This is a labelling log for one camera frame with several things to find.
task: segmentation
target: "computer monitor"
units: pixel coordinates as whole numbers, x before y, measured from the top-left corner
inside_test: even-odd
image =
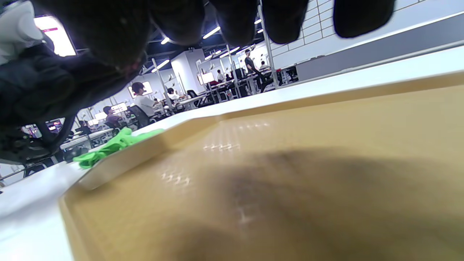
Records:
[[[127,106],[125,103],[120,103],[118,105],[112,106],[111,109],[113,110],[113,114],[117,114],[123,111],[127,111]]]
[[[48,15],[34,18],[34,23],[53,41],[57,55],[76,55],[76,50],[74,50],[66,30],[58,19]]]
[[[214,81],[214,76],[212,72],[207,72],[205,74],[202,74],[201,78],[203,79],[204,83],[209,83],[209,82]]]
[[[61,130],[61,128],[63,127],[63,124],[61,123],[61,121],[58,119],[58,120],[53,120],[53,121],[48,121],[45,123],[48,127],[48,130],[50,130],[51,133],[59,133],[59,131]]]

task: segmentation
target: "white wall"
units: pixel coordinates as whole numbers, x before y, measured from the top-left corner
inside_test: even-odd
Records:
[[[283,46],[271,43],[274,66],[282,68],[341,51],[359,42],[463,10],[464,0],[396,0],[393,17],[384,27],[354,39],[342,39],[333,28],[333,0],[310,0],[300,38]]]
[[[171,65],[176,76],[180,75],[180,79],[186,91],[193,90],[200,93],[205,90],[197,79],[197,60],[205,60],[203,50],[195,49],[193,51],[185,51],[171,60]]]

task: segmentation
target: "black hair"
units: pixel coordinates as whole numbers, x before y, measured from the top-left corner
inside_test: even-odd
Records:
[[[110,110],[111,110],[111,107],[109,107],[109,106],[103,107],[103,112],[104,112],[106,115],[108,115],[108,114],[110,113]]]
[[[132,84],[132,91],[135,93],[139,93],[140,89],[143,90],[143,84],[139,82],[134,82]]]

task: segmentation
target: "tan tray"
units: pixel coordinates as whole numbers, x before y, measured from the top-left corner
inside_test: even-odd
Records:
[[[458,73],[188,121],[66,193],[74,256],[462,261],[463,115]]]

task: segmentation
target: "person sitting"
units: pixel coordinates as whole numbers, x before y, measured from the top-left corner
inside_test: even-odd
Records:
[[[172,100],[173,103],[177,103],[180,99],[185,96],[177,94],[173,88],[168,88],[168,97]]]
[[[269,68],[270,68],[269,65],[266,65],[264,63],[264,61],[261,61],[261,67],[259,68],[260,71],[264,71],[264,70],[269,69]]]
[[[221,70],[218,70],[218,82],[223,83],[225,80],[224,74],[221,73]]]
[[[142,83],[134,82],[132,84],[132,91],[135,93],[134,104],[137,105],[148,117],[155,114],[153,106],[155,101],[143,95],[145,92]]]
[[[116,128],[120,128],[121,125],[119,121],[122,120],[122,117],[113,115],[113,110],[109,106],[103,108],[103,112],[106,113],[106,122],[113,124]]]
[[[79,128],[76,128],[76,131],[82,131],[82,134],[89,135],[92,133],[92,130],[89,128],[87,121],[79,121]]]

